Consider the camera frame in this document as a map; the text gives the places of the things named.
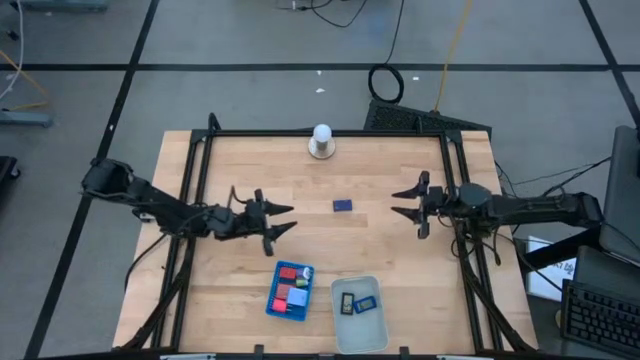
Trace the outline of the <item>grey keyboard desk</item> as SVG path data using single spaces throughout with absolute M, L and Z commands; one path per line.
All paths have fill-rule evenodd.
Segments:
M 574 280 L 640 300 L 640 268 L 582 246 L 578 250 Z M 565 340 L 563 353 L 600 359 L 621 359 L 612 352 Z

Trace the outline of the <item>white bulb brass lamp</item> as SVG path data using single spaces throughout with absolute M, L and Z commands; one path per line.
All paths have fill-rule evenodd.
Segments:
M 328 159 L 336 150 L 332 129 L 326 124 L 318 124 L 309 139 L 308 151 L 316 159 Z

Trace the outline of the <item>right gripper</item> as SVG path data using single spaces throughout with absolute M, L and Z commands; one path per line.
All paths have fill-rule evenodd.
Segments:
M 430 174 L 422 171 L 417 184 L 404 191 L 393 193 L 394 198 L 415 199 L 420 198 L 419 209 L 392 207 L 392 210 L 418 224 L 417 235 L 419 239 L 426 239 L 430 234 L 430 216 L 438 216 L 441 213 L 450 215 L 456 199 L 445 193 L 443 187 L 429 186 Z

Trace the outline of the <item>black computer keyboard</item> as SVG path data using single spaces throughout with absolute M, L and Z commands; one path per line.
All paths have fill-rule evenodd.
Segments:
M 640 360 L 640 299 L 565 279 L 560 333 L 565 339 Z

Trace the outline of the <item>black diagonal desk beam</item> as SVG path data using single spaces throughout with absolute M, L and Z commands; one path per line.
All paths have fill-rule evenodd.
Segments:
M 534 270 L 539 270 L 575 258 L 579 248 L 582 246 L 601 251 L 602 246 L 599 242 L 600 234 L 600 225 L 586 229 L 579 234 L 525 254 L 521 263 L 524 265 L 529 264 Z

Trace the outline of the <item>grey metal bar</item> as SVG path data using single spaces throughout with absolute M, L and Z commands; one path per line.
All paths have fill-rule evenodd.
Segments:
M 108 0 L 15 0 L 28 10 L 99 12 L 108 9 Z
M 0 110 L 0 125 L 41 126 L 48 128 L 53 124 L 48 114 Z

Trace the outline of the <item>black aluminium table frame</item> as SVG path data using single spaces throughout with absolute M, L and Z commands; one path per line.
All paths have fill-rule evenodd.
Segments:
M 389 334 L 388 352 L 471 354 L 492 346 L 487 312 L 465 294 L 454 233 L 447 220 L 432 219 L 430 234 L 392 207 L 409 207 L 393 193 L 413 187 L 422 171 L 437 186 L 463 177 L 500 188 L 489 137 L 464 131 L 369 134 L 342 131 L 328 159 L 308 151 L 310 133 L 298 130 L 222 130 L 210 148 L 188 131 L 169 131 L 159 151 L 153 183 L 169 194 L 193 177 L 188 196 L 225 204 L 230 190 L 246 199 L 261 189 L 274 203 L 294 209 L 276 223 L 297 225 L 266 256 L 258 236 L 191 242 L 195 251 L 186 292 L 170 305 L 160 342 L 183 352 L 268 353 L 336 351 L 331 284 L 372 275 L 379 283 Z M 334 212 L 333 201 L 350 199 L 352 211 Z M 304 322 L 265 313 L 278 261 L 315 269 Z

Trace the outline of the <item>black perforated panel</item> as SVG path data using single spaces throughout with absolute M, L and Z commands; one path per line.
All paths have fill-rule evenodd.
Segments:
M 479 123 L 443 116 L 438 112 L 424 112 L 408 107 L 372 100 L 364 123 L 371 131 L 413 131 L 416 133 L 485 132 L 492 136 L 492 128 Z

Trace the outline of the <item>white paper sheet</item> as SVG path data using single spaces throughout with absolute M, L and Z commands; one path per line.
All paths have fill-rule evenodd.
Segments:
M 575 270 L 576 258 L 571 258 L 530 272 L 526 280 L 527 294 L 560 302 L 562 295 L 558 287 L 562 287 L 565 279 L 572 280 Z

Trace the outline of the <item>blue slotted plastic basket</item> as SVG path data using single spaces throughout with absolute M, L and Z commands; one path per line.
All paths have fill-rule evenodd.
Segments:
M 308 302 L 307 302 L 307 306 L 306 307 L 298 307 L 298 306 L 289 305 L 290 311 L 287 312 L 287 313 L 275 313 L 275 312 L 273 312 L 271 310 L 272 302 L 275 299 L 276 286 L 279 283 L 291 284 L 291 285 L 294 285 L 294 288 L 299 288 L 299 287 L 296 286 L 297 278 L 295 280 L 280 280 L 278 278 L 278 271 L 279 271 L 279 269 L 281 267 L 292 267 L 292 268 L 295 268 L 295 269 L 301 268 L 301 267 L 310 267 L 311 268 L 312 276 L 308 280 L 309 281 L 309 285 L 307 287 L 302 287 L 302 289 L 307 290 L 308 293 L 309 293 Z M 265 313 L 267 315 L 274 316 L 274 317 L 280 317 L 280 318 L 284 318 L 284 319 L 288 319 L 288 320 L 304 322 L 306 320 L 307 313 L 308 313 L 309 308 L 310 308 L 314 278 L 315 278 L 315 269 L 311 265 L 298 264 L 298 263 L 287 262 L 287 261 L 278 261 L 276 263 L 276 266 L 275 266 L 275 270 L 274 270 L 274 274 L 273 274 L 273 279 L 272 279 L 270 291 L 269 291 L 269 293 L 267 295 L 267 303 L 266 303 Z

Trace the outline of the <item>white plastic bin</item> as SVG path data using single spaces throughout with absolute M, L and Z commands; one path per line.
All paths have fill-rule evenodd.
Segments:
M 330 287 L 336 346 L 342 354 L 381 352 L 389 344 L 380 283 L 375 276 L 363 275 L 334 280 Z M 374 296 L 377 307 L 351 316 L 340 314 L 341 294 L 353 293 L 355 300 Z

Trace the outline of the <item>grey rounded tabletop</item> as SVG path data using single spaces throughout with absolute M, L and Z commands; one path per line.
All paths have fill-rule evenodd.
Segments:
M 600 245 L 640 266 L 640 134 L 615 129 Z

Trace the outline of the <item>black caster foot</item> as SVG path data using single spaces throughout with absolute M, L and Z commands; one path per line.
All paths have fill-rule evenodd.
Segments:
M 15 157 L 0 156 L 0 199 L 8 191 L 14 180 L 21 176 Z

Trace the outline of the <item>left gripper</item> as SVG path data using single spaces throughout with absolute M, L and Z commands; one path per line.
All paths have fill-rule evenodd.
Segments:
M 240 200 L 234 188 L 230 190 L 227 201 L 226 223 L 221 230 L 214 231 L 214 238 L 220 241 L 231 240 L 250 235 L 261 235 L 262 245 L 266 256 L 274 255 L 272 242 L 297 225 L 296 221 L 269 227 L 268 216 L 276 216 L 293 210 L 292 206 L 274 204 L 268 201 L 261 189 L 254 193 L 254 199 Z M 241 213 L 234 213 L 230 205 L 235 200 L 245 206 Z

